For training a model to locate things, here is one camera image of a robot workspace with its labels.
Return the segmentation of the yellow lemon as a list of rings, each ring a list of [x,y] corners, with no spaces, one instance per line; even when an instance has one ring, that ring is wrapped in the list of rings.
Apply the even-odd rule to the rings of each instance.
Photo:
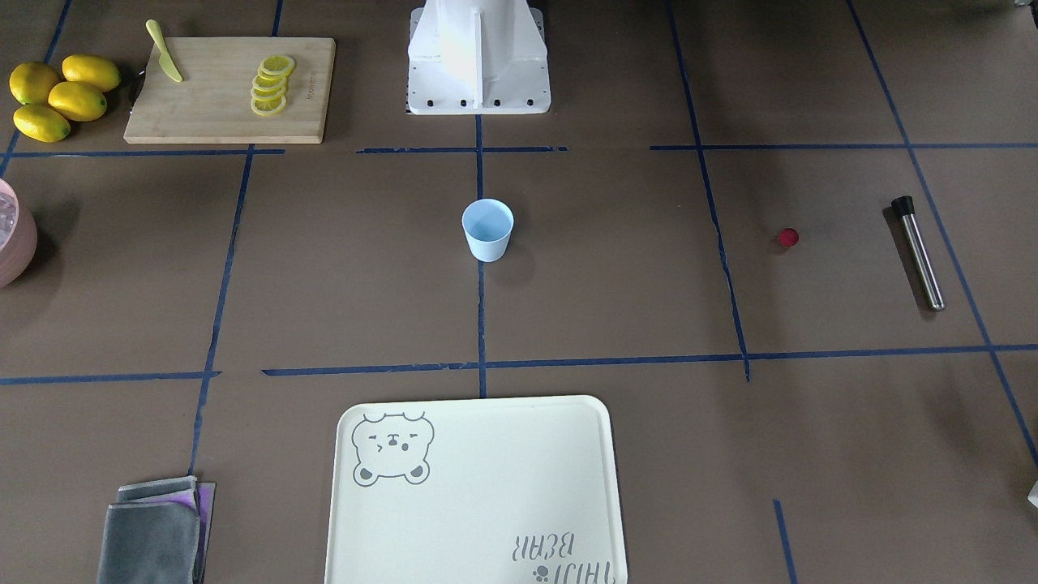
[[[23,105],[12,114],[12,122],[19,133],[40,141],[59,143],[71,133],[71,126],[59,112],[45,105]]]
[[[62,60],[62,74],[67,81],[88,83],[101,92],[111,92],[122,82],[118,66],[94,54],[70,54]]]
[[[89,83],[63,81],[49,90],[47,103],[52,110],[75,122],[91,122],[108,109],[106,96]]]
[[[62,82],[54,67],[44,62],[22,62],[8,78],[11,95],[22,105],[45,105],[49,93]]]

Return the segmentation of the cream bear serving tray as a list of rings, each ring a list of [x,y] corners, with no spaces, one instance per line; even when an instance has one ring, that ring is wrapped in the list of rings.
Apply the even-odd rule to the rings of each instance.
[[[611,415],[588,395],[342,414],[326,583],[626,583]]]

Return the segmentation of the yellow-green plastic knife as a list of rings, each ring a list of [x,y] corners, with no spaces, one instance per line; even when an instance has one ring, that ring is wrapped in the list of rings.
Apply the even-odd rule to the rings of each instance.
[[[158,49],[158,64],[160,69],[162,69],[172,82],[181,83],[184,81],[181,71],[177,69],[177,63],[174,62],[174,59],[169,51],[165,34],[163,33],[160,23],[155,19],[148,19],[145,23],[145,28],[146,31],[148,31],[153,45],[155,45],[155,48]]]

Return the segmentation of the red strawberry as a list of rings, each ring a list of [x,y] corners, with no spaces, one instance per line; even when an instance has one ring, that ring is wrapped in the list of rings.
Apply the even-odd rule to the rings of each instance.
[[[778,241],[778,245],[781,245],[781,247],[789,249],[800,242],[800,233],[793,228],[785,228],[778,232],[776,241]]]

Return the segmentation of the steel muddler black tip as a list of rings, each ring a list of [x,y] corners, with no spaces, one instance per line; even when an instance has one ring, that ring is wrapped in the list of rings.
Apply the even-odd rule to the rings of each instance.
[[[935,313],[941,313],[946,309],[944,294],[937,281],[937,274],[934,272],[929,258],[929,251],[924,244],[924,237],[920,229],[918,218],[916,218],[916,203],[910,195],[900,196],[890,203],[894,215],[900,222],[904,237],[911,252],[916,273],[920,279],[920,284],[926,299],[927,306]]]

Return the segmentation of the purple cloth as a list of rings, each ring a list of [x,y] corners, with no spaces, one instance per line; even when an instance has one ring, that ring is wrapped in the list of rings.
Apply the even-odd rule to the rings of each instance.
[[[212,507],[215,501],[215,482],[190,481],[184,477],[172,484],[172,491],[159,495],[160,502],[175,502],[197,511],[199,517],[198,551],[194,562],[194,582],[204,580],[204,563],[208,558],[208,547],[211,541]]]

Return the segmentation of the light blue plastic cup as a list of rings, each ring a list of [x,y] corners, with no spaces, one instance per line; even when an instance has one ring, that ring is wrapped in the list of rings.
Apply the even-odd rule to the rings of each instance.
[[[515,225],[512,210],[500,200],[475,200],[462,214],[462,228],[470,254],[483,263],[496,262],[506,254]]]

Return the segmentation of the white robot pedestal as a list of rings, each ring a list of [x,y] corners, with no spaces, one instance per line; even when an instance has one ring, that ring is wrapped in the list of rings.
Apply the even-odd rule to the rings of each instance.
[[[550,110],[543,13],[526,1],[427,1],[410,13],[407,54],[408,114]]]

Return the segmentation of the pink bowl of ice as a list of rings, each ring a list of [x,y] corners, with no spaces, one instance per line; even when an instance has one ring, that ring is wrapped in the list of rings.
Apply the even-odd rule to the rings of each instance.
[[[7,180],[1,180],[1,288],[4,288],[22,276],[36,255],[37,227],[28,204],[22,202]]]

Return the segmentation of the bamboo cutting board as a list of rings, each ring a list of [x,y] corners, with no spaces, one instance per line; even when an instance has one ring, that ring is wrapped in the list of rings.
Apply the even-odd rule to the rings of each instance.
[[[168,37],[184,80],[159,66],[158,49],[125,130],[129,144],[319,144],[325,134],[335,52],[333,38]],[[250,108],[252,80],[270,55],[296,60],[285,110]]]

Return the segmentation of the lemon slices stack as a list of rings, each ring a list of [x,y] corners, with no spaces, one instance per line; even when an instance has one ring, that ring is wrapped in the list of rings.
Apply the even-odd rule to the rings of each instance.
[[[251,81],[249,105],[253,114],[273,116],[285,110],[290,74],[295,67],[296,59],[288,54],[264,57]]]

